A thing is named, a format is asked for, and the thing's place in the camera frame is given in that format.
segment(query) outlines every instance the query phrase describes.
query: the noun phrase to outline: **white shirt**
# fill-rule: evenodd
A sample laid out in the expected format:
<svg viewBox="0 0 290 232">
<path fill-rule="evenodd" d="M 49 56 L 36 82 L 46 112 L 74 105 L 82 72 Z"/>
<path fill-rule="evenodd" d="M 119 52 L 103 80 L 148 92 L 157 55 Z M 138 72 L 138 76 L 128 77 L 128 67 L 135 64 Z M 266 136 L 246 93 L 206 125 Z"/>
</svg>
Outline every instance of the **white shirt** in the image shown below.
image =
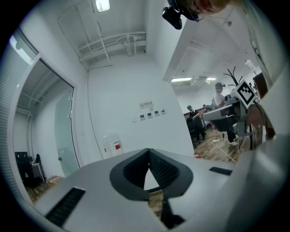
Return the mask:
<svg viewBox="0 0 290 232">
<path fill-rule="evenodd" d="M 213 96 L 213 100 L 214 100 L 214 103 L 218 106 L 218 105 L 220 105 L 222 102 L 225 101 L 225 97 L 224 97 L 224 95 L 222 95 L 221 93 L 215 92 L 215 93 L 214 93 L 214 96 Z"/>
</svg>

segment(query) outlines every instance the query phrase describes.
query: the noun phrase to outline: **desk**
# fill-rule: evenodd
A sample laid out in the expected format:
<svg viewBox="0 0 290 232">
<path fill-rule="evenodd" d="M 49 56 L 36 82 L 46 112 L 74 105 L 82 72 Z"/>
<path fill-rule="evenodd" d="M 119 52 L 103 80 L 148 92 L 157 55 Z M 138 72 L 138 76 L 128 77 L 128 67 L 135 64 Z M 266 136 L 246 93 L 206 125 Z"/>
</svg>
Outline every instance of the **desk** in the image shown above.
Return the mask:
<svg viewBox="0 0 290 232">
<path fill-rule="evenodd" d="M 38 163 L 38 164 L 31 164 L 31 165 L 32 165 L 32 167 L 38 167 L 41 179 L 42 179 L 43 182 L 45 182 L 44 181 L 44 176 L 42 175 L 42 172 L 41 172 L 41 169 L 40 169 L 40 164 Z"/>
</svg>

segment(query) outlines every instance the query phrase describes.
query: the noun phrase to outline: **plastic bottle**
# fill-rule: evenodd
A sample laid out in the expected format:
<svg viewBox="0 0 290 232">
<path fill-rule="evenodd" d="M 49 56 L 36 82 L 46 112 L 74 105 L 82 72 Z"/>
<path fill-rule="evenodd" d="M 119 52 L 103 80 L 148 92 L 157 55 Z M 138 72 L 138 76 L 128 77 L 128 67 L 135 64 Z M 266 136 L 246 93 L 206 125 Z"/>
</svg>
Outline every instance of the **plastic bottle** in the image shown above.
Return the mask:
<svg viewBox="0 0 290 232">
<path fill-rule="evenodd" d="M 103 136 L 103 146 L 106 158 L 123 154 L 120 138 L 116 133 L 109 133 Z"/>
</svg>

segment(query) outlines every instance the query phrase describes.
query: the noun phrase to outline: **cap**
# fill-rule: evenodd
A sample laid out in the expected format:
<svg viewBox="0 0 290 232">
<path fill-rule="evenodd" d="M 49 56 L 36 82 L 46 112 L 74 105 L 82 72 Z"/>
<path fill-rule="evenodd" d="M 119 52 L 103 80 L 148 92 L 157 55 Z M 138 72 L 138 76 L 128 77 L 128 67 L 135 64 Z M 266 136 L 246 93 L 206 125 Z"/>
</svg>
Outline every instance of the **cap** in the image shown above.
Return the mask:
<svg viewBox="0 0 290 232">
<path fill-rule="evenodd" d="M 225 86 L 226 86 L 225 84 L 222 84 L 220 82 L 217 82 L 215 85 L 216 89 L 222 89 L 222 87 L 225 87 Z"/>
</svg>

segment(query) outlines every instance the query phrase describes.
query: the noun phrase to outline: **wall sign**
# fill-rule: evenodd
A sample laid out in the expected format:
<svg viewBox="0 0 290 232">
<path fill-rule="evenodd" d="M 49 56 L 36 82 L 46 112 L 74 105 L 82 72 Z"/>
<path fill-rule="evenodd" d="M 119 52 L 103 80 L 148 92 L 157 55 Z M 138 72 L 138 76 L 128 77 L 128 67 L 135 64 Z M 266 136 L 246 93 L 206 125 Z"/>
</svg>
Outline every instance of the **wall sign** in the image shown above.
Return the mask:
<svg viewBox="0 0 290 232">
<path fill-rule="evenodd" d="M 153 102 L 152 101 L 145 101 L 139 104 L 140 109 L 145 109 L 148 107 L 152 107 L 153 106 Z"/>
</svg>

